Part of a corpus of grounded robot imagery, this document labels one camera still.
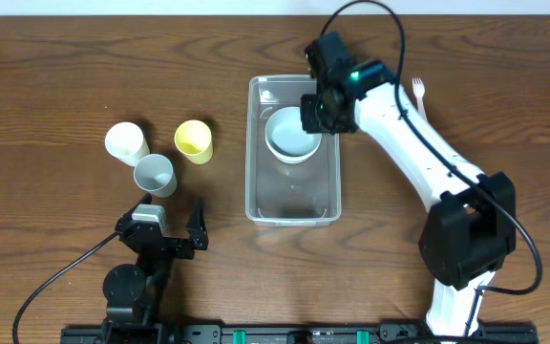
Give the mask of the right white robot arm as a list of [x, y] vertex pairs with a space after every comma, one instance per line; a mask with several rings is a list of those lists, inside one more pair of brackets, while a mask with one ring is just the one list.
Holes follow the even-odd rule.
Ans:
[[360, 130], [391, 157], [428, 212], [418, 243], [435, 279], [428, 328], [438, 336], [475, 333], [483, 294], [516, 248], [508, 220], [515, 212], [512, 182], [503, 173], [487, 176], [459, 156], [381, 62], [307, 62], [317, 86], [301, 98], [304, 130]]

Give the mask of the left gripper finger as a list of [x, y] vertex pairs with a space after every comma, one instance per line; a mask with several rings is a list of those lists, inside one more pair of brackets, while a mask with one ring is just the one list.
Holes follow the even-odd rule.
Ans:
[[186, 224], [186, 230], [191, 239], [207, 239], [207, 229], [204, 220], [204, 201], [198, 199]]
[[135, 205], [135, 207], [139, 207], [142, 204], [151, 204], [153, 201], [153, 197], [150, 193], [146, 193]]

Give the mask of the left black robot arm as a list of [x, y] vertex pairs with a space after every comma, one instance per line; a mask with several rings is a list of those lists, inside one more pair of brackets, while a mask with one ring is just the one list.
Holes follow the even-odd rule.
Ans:
[[152, 337], [155, 343], [167, 339], [165, 326], [158, 322], [160, 302], [174, 261], [192, 260], [197, 250], [208, 248], [203, 209], [203, 201], [197, 201], [186, 224], [186, 238], [164, 234], [165, 210], [152, 203], [151, 194], [144, 195], [118, 219], [115, 234], [137, 254], [137, 260], [113, 268], [104, 279], [107, 343], [115, 337]]

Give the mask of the grey bowl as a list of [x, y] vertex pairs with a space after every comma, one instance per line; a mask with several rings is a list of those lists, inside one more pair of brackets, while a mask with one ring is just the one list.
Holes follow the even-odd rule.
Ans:
[[299, 107], [285, 107], [273, 113], [265, 125], [264, 139], [267, 147], [278, 145], [287, 146], [318, 145], [321, 134], [308, 134], [301, 121]]

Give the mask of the white bowl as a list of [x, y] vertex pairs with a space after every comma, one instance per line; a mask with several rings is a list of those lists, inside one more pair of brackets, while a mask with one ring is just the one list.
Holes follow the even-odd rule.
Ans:
[[270, 152], [281, 162], [288, 164], [297, 164], [308, 160], [317, 152], [318, 145], [300, 145], [280, 147], [278, 145], [269, 145]]

